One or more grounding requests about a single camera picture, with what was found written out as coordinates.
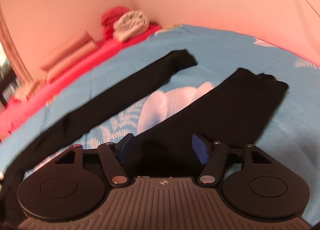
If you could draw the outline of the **cream rolled towel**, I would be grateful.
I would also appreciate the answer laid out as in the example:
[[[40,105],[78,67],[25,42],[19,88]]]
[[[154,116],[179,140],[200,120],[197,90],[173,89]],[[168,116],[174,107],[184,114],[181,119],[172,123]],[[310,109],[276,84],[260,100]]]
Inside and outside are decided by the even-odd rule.
[[[126,12],[114,22],[113,39],[125,42],[143,34],[148,28],[148,17],[140,10],[132,10]]]

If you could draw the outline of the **dark window frame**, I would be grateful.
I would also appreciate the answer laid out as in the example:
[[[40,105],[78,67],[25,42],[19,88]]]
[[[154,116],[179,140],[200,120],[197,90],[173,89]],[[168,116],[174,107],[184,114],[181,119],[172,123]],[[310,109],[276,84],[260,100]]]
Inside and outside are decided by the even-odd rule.
[[[21,85],[19,79],[16,76],[9,59],[4,52],[1,45],[1,76],[0,76],[0,98],[1,98],[1,110],[7,108],[8,102],[14,95],[17,88]]]

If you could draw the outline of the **pink curtain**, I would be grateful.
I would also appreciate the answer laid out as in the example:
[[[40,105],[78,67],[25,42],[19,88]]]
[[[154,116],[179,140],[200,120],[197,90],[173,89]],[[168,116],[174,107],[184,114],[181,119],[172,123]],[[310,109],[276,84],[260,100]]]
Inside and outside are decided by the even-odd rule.
[[[33,77],[31,76],[30,72],[26,68],[20,54],[18,53],[15,43],[11,37],[9,32],[7,23],[5,21],[5,17],[0,7],[0,28],[1,28],[1,45],[3,50],[10,62],[11,67],[13,68],[15,74],[19,78],[20,82],[27,83],[31,82]]]

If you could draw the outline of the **black knit pants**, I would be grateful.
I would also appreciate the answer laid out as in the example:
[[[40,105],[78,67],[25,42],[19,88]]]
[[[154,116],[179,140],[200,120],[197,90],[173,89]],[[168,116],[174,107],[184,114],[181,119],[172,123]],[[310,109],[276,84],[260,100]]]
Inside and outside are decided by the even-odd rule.
[[[69,112],[22,151],[8,166],[1,183],[1,229],[16,229],[25,215],[17,188],[27,171],[91,129],[151,95],[178,71],[197,64],[186,50],[171,51],[130,75],[83,106]],[[202,165],[191,147],[193,134],[233,148],[253,144],[283,100],[288,85],[272,75],[238,68],[220,85],[135,136],[124,148],[123,167],[135,176],[193,176]]]

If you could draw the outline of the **beige folded cloth left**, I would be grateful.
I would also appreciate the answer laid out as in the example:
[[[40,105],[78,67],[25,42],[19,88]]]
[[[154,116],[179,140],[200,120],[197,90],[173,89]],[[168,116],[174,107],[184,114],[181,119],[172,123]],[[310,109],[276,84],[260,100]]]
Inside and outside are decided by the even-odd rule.
[[[20,86],[14,93],[14,99],[27,102],[46,84],[46,79],[36,79]]]

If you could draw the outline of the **red crumpled cloth in corner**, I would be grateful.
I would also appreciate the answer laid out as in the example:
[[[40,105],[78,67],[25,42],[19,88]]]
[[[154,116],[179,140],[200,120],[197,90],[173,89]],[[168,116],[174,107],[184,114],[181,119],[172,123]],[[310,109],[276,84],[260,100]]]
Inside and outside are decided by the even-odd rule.
[[[129,8],[117,6],[109,9],[101,16],[101,25],[103,27],[103,38],[109,40],[113,38],[113,24],[120,19],[122,15],[129,12]]]

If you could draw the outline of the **red bed sheet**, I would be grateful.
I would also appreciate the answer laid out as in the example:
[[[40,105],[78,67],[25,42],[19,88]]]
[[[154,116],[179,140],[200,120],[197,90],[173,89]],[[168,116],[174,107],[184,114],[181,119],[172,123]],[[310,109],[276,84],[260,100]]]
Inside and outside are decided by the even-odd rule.
[[[126,42],[119,42],[114,39],[100,41],[98,42],[98,48],[95,51],[69,67],[51,82],[44,84],[40,91],[27,102],[20,102],[12,96],[7,108],[1,111],[1,141],[9,138],[11,134],[31,116],[37,113],[46,104],[53,101],[55,96],[80,76],[109,60],[119,51],[146,40],[149,36],[160,30],[160,28],[161,27],[157,24],[150,24],[147,31]]]

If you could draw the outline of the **blue floral bed sheet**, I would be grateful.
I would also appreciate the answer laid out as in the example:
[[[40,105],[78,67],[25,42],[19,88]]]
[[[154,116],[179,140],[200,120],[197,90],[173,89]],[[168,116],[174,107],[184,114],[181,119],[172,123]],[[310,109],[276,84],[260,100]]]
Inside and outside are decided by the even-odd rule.
[[[68,112],[172,50],[187,49],[198,64],[162,87],[180,96],[205,82],[218,86],[237,68],[273,75],[289,90],[257,142],[259,148],[300,175],[311,197],[303,217],[319,221],[319,67],[283,49],[233,32],[183,25],[120,51],[88,71],[29,118],[1,144],[1,172],[29,142]]]

